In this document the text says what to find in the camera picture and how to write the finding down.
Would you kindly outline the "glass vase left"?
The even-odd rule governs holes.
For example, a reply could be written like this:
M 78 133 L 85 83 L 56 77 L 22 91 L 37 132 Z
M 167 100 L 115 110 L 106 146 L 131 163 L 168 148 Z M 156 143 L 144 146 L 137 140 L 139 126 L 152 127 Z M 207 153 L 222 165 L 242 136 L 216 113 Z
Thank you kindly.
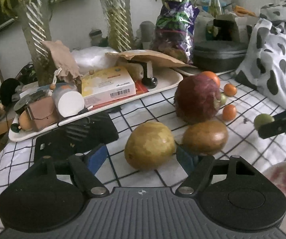
M 51 41 L 49 0 L 22 0 L 15 8 L 39 86 L 52 82 L 55 66 L 44 41 Z

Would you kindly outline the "red cabbage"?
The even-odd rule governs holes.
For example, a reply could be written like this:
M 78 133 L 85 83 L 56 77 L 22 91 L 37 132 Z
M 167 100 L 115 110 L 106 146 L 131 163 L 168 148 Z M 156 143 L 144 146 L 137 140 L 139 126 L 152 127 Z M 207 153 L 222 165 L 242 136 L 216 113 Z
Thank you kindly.
M 176 115 L 189 124 L 212 119 L 220 103 L 217 83 L 202 73 L 184 78 L 174 94 Z

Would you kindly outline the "brown oval mango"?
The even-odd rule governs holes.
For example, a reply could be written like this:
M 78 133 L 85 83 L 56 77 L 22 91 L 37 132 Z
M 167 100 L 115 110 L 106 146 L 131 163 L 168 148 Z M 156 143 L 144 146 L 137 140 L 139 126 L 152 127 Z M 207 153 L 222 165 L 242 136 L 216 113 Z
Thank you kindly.
M 214 155 L 225 147 L 227 141 L 227 127 L 218 120 L 191 125 L 182 137 L 182 145 L 193 154 Z

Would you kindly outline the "cow print blanket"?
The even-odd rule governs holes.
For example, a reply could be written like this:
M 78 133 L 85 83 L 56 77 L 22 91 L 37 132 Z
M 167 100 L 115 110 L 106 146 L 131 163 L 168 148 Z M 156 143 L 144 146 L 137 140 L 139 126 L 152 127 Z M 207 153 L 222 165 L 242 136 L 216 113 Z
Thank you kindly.
M 235 79 L 286 108 L 286 1 L 260 9 Z

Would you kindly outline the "purple snack bag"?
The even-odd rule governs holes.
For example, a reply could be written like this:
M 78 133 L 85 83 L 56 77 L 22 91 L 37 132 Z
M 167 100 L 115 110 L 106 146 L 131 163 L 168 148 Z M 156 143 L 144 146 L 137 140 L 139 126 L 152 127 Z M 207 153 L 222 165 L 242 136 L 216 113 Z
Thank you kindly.
M 200 10 L 191 0 L 167 0 L 156 20 L 150 49 L 192 63 L 194 25 Z

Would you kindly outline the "small orange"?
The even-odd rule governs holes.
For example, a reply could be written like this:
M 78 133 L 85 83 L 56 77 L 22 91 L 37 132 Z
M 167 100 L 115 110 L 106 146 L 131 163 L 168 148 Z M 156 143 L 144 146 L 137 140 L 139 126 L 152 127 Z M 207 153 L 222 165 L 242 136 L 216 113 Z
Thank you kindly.
M 237 109 L 234 105 L 226 105 L 223 109 L 222 118 L 224 121 L 232 121 L 236 118 Z
M 237 94 L 237 88 L 232 84 L 226 84 L 224 86 L 224 94 L 228 97 L 233 97 Z

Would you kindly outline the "black zipper case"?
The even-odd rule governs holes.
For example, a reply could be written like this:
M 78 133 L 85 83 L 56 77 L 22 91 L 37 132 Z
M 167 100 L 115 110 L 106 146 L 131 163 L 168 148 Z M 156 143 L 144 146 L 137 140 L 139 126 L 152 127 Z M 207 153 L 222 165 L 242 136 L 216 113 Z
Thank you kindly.
M 214 73 L 235 70 L 246 56 L 248 45 L 234 41 L 208 40 L 195 43 L 193 65 Z

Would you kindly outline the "yellow-green round mango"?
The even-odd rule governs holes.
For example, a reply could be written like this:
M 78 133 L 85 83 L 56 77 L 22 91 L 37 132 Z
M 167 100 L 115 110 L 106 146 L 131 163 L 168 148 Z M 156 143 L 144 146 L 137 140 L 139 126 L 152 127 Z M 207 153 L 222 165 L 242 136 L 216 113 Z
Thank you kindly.
M 167 162 L 176 151 L 171 130 L 161 122 L 140 124 L 129 136 L 125 159 L 137 170 L 154 170 Z

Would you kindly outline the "white cylinder container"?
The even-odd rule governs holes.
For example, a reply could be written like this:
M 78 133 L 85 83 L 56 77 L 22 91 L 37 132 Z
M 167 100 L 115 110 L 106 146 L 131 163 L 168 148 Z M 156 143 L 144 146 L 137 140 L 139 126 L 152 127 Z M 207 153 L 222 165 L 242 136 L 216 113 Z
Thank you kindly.
M 84 109 L 84 98 L 76 86 L 69 84 L 58 86 L 52 94 L 56 109 L 63 118 L 78 114 Z

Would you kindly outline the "glass vase centre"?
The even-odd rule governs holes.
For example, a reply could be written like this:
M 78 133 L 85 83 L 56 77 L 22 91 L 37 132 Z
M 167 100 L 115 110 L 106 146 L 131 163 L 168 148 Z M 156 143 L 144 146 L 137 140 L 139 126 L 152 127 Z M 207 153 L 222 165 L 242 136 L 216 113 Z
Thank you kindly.
M 132 49 L 134 36 L 130 0 L 100 0 L 107 21 L 108 43 L 116 51 Z

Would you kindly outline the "yellow white medicine box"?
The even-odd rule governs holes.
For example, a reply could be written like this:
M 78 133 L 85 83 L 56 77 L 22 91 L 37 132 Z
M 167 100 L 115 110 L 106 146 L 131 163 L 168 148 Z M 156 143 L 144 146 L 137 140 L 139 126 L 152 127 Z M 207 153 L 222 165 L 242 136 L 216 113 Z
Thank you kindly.
M 86 107 L 136 95 L 135 83 L 123 66 L 116 66 L 83 77 L 82 96 Z

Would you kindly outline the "large orange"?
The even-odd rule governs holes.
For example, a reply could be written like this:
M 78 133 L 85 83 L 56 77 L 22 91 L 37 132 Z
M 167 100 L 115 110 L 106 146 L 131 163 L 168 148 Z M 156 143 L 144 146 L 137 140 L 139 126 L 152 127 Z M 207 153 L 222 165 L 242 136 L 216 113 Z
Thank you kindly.
M 202 74 L 212 79 L 220 87 L 220 78 L 214 72 L 204 71 Z

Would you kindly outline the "green jujube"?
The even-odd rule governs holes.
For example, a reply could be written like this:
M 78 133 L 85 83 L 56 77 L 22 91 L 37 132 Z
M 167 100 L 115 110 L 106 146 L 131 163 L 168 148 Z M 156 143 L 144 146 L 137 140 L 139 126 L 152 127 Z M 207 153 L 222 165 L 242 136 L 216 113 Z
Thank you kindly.
M 273 116 L 262 113 L 255 117 L 254 128 L 255 130 L 258 131 L 261 126 L 272 123 L 272 122 L 274 122 Z
M 226 101 L 227 101 L 227 98 L 226 98 L 225 94 L 222 93 L 221 98 L 220 98 L 220 106 L 225 105 Z

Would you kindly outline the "black flat device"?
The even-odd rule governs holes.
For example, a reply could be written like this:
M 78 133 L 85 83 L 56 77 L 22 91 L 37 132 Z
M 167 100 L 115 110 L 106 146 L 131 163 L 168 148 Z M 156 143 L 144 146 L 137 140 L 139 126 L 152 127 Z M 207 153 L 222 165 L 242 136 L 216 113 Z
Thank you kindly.
M 100 112 L 39 136 L 34 161 L 44 156 L 65 160 L 73 154 L 87 153 L 100 144 L 107 145 L 118 138 L 118 131 L 109 114 Z

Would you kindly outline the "brown leather pouch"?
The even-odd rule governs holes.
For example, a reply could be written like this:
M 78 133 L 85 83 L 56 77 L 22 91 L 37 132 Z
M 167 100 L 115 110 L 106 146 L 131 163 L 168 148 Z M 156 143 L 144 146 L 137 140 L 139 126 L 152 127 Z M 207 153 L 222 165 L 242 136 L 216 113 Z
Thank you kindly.
M 44 97 L 29 104 L 25 111 L 31 121 L 33 131 L 40 131 L 59 120 L 52 97 Z

